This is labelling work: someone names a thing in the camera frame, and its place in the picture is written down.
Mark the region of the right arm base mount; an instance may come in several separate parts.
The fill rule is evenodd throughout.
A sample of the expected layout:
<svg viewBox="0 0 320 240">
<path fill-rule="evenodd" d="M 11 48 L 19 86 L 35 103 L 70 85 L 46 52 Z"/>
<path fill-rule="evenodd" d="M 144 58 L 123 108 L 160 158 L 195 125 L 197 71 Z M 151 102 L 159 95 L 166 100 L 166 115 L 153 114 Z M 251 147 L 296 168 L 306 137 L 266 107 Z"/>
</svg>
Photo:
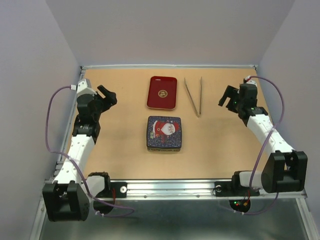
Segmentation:
<svg viewBox="0 0 320 240">
<path fill-rule="evenodd" d="M 247 213 L 251 207 L 251 197 L 260 196 L 259 190 L 253 190 L 248 186 L 242 186 L 240 171 L 234 172 L 231 180 L 215 181 L 212 193 L 216 197 L 240 197 L 229 200 L 230 207 L 240 213 Z"/>
</svg>

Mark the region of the aluminium mounting rail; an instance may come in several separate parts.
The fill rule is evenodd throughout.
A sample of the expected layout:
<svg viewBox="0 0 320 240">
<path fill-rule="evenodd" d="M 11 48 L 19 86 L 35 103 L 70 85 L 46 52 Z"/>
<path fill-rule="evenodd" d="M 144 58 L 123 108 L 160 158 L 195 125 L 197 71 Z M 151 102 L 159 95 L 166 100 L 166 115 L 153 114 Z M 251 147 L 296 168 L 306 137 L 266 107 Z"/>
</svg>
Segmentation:
<svg viewBox="0 0 320 240">
<path fill-rule="evenodd" d="M 240 197 L 217 197 L 213 195 L 216 181 L 230 179 L 146 179 L 146 180 L 112 180 L 112 182 L 127 182 L 127 197 L 117 198 L 116 201 L 143 201 L 143 200 L 217 200 L 240 199 Z M 251 199 L 272 199 L 274 193 L 259 190 L 260 196 Z"/>
</svg>

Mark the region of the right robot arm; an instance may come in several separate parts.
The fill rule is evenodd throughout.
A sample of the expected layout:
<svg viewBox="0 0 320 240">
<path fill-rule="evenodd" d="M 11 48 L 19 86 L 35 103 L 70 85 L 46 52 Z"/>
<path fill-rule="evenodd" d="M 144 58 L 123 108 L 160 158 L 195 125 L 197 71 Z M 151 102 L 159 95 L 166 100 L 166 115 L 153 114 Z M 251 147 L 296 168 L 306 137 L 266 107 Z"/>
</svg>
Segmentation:
<svg viewBox="0 0 320 240">
<path fill-rule="evenodd" d="M 263 189 L 267 193 L 300 192 L 305 188 L 308 157 L 282 138 L 265 108 L 257 105 L 257 95 L 258 88 L 253 82 L 242 83 L 239 88 L 229 85 L 218 102 L 238 115 L 268 154 L 263 171 L 234 173 L 231 192 L 242 195 L 248 188 Z"/>
</svg>

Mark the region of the chocolate tin base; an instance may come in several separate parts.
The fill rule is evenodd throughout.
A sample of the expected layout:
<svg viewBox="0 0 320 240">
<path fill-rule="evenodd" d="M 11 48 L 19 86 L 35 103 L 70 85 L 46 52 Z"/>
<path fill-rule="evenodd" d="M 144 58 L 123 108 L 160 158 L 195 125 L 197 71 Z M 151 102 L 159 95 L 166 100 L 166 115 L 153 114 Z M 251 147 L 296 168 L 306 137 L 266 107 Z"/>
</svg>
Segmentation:
<svg viewBox="0 0 320 240">
<path fill-rule="evenodd" d="M 161 152 L 161 153 L 176 153 L 176 152 L 180 152 L 181 148 L 165 148 L 165 147 L 147 147 L 147 150 L 149 152 Z"/>
</svg>

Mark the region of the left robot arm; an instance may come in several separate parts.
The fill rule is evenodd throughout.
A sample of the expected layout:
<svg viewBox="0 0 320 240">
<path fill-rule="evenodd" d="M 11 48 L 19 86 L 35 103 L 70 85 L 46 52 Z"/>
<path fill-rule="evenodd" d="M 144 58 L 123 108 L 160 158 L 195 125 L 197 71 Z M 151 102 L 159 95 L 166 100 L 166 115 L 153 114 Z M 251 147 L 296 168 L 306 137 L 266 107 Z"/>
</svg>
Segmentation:
<svg viewBox="0 0 320 240">
<path fill-rule="evenodd" d="M 94 172 L 85 178 L 83 171 L 100 133 L 100 116 L 117 104 L 116 94 L 102 85 L 98 86 L 102 92 L 99 94 L 87 79 L 70 85 L 68 89 L 76 91 L 78 111 L 71 144 L 67 153 L 56 151 L 64 158 L 62 167 L 53 181 L 42 189 L 51 222 L 85 221 L 94 197 L 114 193 L 108 173 Z"/>
</svg>

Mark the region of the red lacquer tray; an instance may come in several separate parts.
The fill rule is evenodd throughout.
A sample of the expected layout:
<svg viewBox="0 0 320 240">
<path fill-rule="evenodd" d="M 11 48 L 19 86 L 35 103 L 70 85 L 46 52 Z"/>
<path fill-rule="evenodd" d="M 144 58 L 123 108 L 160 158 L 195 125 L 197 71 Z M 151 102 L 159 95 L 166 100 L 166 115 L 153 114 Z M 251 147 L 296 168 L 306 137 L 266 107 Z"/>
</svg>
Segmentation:
<svg viewBox="0 0 320 240">
<path fill-rule="evenodd" d="M 178 81 L 170 76 L 150 78 L 146 105 L 150 109 L 172 111 L 176 108 Z"/>
</svg>

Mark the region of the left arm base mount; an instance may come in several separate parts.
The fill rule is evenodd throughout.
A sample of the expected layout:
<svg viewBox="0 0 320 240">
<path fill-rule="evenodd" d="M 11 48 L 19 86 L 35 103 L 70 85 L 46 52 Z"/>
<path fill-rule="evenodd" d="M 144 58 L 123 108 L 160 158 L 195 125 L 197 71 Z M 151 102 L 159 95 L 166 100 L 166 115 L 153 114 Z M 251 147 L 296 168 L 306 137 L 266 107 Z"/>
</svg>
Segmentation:
<svg viewBox="0 0 320 240">
<path fill-rule="evenodd" d="M 114 205 L 117 199 L 127 197 L 127 182 L 111 181 L 107 172 L 92 172 L 88 175 L 86 183 L 90 193 L 97 199 L 111 199 L 106 201 Z"/>
</svg>

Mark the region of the gold tin lid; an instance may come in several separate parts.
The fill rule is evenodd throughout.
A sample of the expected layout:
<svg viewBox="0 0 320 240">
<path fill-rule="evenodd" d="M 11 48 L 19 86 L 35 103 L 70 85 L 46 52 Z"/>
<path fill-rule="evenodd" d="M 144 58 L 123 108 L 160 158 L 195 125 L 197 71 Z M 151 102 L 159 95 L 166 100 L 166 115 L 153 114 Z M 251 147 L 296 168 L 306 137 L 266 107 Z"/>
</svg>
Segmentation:
<svg viewBox="0 0 320 240">
<path fill-rule="evenodd" d="M 173 116 L 149 116 L 146 127 L 146 147 L 181 148 L 182 120 Z"/>
</svg>

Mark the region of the metal front plate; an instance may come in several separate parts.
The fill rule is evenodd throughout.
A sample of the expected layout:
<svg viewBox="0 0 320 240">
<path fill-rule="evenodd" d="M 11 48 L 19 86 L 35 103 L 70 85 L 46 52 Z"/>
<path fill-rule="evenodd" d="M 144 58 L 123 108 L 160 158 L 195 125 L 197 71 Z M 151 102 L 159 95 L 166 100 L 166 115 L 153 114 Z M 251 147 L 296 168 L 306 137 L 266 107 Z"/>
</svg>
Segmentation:
<svg viewBox="0 0 320 240">
<path fill-rule="evenodd" d="M 255 199 L 258 215 L 231 211 L 227 200 L 131 201 L 135 212 L 124 218 L 94 214 L 85 221 L 45 220 L 42 240 L 306 240 L 297 201 Z"/>
</svg>

